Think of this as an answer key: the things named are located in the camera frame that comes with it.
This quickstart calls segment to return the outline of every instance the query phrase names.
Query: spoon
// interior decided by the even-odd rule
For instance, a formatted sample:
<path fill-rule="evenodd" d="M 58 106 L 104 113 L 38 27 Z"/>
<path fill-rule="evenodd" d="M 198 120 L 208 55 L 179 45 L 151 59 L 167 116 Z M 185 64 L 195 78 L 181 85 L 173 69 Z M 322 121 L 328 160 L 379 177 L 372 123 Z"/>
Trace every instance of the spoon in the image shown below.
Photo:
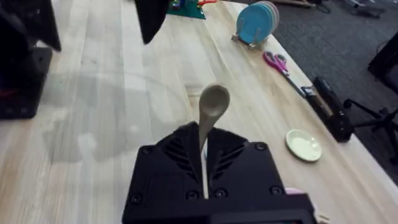
<path fill-rule="evenodd" d="M 203 145 L 206 142 L 207 134 L 213 128 L 219 118 L 225 113 L 229 105 L 229 92 L 220 85 L 206 87 L 200 95 L 199 100 L 199 150 L 201 157 L 201 171 L 203 180 L 203 197 L 209 198 L 207 184 L 206 158 L 202 154 Z"/>

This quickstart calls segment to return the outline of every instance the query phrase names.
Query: light wood tabletop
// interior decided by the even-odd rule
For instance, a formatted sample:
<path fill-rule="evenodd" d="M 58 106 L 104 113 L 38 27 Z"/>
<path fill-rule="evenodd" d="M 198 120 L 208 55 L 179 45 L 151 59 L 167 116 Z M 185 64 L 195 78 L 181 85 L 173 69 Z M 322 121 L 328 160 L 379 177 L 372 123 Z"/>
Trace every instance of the light wood tabletop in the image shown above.
<path fill-rule="evenodd" d="M 0 223 L 120 223 L 138 148 L 197 120 L 213 82 L 231 93 L 216 126 L 268 143 L 286 187 L 308 192 L 336 224 L 397 223 L 398 188 L 358 138 L 338 144 L 261 51 L 230 39 L 246 5 L 206 5 L 205 21 L 167 16 L 144 46 L 134 1 L 53 3 L 63 51 L 39 112 L 0 122 Z M 311 84 L 273 36 L 264 47 L 287 57 L 295 82 Z M 317 163 L 286 149 L 291 129 L 319 140 Z"/>

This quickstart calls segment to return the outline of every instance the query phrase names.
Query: carpet floor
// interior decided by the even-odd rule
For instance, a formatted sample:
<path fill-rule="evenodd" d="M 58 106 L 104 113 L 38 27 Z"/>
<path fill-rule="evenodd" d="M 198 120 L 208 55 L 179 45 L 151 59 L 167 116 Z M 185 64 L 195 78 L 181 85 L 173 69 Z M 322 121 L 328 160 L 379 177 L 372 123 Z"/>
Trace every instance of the carpet floor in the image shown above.
<path fill-rule="evenodd" d="M 367 67 L 381 43 L 398 32 L 398 4 L 394 0 L 376 1 L 387 9 L 380 19 L 351 15 L 342 0 L 324 3 L 331 14 L 277 5 L 280 23 L 274 36 L 309 79 L 324 76 L 341 100 L 351 98 L 374 111 L 382 107 L 394 110 L 398 95 L 377 81 Z M 349 115 L 353 122 L 371 118 L 356 108 Z M 398 185 L 398 166 L 389 162 L 394 151 L 385 132 L 358 128 L 356 135 Z"/>

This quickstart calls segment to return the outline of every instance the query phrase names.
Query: stack of blue plates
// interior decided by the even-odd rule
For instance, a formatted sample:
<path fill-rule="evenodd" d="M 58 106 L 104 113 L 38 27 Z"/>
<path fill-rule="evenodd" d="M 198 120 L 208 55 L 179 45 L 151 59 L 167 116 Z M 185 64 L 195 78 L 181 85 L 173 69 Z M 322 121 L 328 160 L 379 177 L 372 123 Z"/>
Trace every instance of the stack of blue plates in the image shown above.
<path fill-rule="evenodd" d="M 239 38 L 251 44 L 262 42 L 276 29 L 278 23 L 278 8 L 269 1 L 259 1 L 242 10 L 236 21 L 236 29 L 239 31 Z"/>

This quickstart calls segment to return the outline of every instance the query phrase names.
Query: dish rack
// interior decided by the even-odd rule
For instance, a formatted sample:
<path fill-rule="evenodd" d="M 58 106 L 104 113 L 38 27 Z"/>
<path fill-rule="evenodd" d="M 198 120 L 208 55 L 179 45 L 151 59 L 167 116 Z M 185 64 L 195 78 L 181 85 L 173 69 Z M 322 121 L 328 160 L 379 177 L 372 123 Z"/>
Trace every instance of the dish rack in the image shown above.
<path fill-rule="evenodd" d="M 251 43 L 247 43 L 239 37 L 239 34 L 241 32 L 242 26 L 243 26 L 244 18 L 240 19 L 238 21 L 238 29 L 236 30 L 235 34 L 232 35 L 232 40 L 233 41 L 240 41 L 248 46 L 249 50 L 262 50 L 262 45 L 263 43 L 268 39 L 268 36 L 264 40 L 258 40 L 258 33 L 260 33 L 261 28 L 258 28 L 256 30 L 256 33 L 254 34 L 253 41 Z"/>

